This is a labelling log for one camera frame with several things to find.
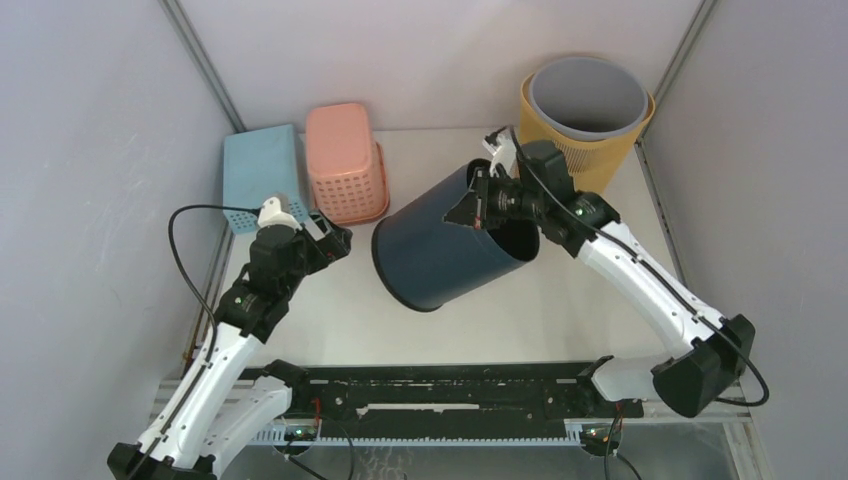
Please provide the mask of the pink plastic basket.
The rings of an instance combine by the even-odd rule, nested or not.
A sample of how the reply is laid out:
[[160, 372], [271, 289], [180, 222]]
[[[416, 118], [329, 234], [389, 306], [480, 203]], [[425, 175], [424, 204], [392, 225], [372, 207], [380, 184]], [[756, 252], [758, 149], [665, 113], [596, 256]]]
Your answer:
[[310, 111], [305, 147], [316, 207], [332, 222], [370, 223], [386, 212], [390, 195], [383, 150], [363, 105], [346, 103]]

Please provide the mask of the dark blue cylindrical bin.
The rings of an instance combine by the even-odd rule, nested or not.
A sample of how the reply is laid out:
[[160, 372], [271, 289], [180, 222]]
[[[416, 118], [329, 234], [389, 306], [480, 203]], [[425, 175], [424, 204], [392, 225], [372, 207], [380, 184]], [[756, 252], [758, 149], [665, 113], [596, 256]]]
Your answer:
[[537, 227], [509, 220], [495, 230], [447, 223], [443, 216], [490, 162], [475, 159], [445, 177], [374, 229], [371, 254], [386, 290], [403, 306], [432, 312], [533, 261]]

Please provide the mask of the blue plastic basket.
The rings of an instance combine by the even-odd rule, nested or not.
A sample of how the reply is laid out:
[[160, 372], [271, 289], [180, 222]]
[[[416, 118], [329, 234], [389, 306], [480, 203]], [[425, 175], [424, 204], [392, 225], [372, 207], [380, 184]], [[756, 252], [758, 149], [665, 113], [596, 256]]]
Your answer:
[[257, 229], [256, 217], [242, 209], [261, 207], [274, 194], [289, 201], [300, 222], [313, 209], [302, 140], [291, 124], [229, 135], [223, 143], [223, 203], [231, 231], [245, 234]]

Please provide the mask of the grey bin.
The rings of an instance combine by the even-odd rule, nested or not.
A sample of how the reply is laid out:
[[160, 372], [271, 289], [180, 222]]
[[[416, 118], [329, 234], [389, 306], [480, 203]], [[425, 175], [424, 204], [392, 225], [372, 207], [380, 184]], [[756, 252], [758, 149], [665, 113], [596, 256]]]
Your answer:
[[647, 90], [630, 71], [590, 56], [567, 56], [543, 66], [531, 76], [527, 98], [545, 124], [586, 142], [633, 131], [650, 105]]

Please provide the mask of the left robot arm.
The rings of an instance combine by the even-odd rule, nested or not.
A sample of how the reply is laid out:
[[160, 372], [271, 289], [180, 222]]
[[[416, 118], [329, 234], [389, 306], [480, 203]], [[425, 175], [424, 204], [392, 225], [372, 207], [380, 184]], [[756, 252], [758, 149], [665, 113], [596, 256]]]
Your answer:
[[346, 257], [352, 237], [319, 211], [304, 223], [288, 213], [261, 215], [249, 260], [222, 295], [198, 359], [139, 439], [110, 452], [115, 478], [217, 479], [274, 418], [310, 409], [304, 370], [283, 361], [271, 363], [233, 407], [224, 403], [302, 281]]

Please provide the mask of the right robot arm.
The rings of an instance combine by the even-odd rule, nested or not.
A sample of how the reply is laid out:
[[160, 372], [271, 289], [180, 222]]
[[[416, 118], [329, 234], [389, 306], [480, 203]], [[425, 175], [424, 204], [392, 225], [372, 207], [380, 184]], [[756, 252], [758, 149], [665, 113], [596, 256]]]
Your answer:
[[723, 394], [745, 371], [762, 377], [749, 358], [753, 323], [742, 314], [722, 314], [666, 271], [603, 197], [575, 187], [553, 142], [513, 148], [517, 177], [498, 163], [507, 150], [493, 148], [494, 163], [473, 168], [465, 195], [444, 221], [475, 230], [530, 222], [615, 286], [665, 347], [656, 357], [609, 355], [592, 364], [589, 382], [577, 391], [584, 412], [602, 416], [617, 401], [659, 399], [676, 414], [694, 418], [713, 402], [730, 404]]

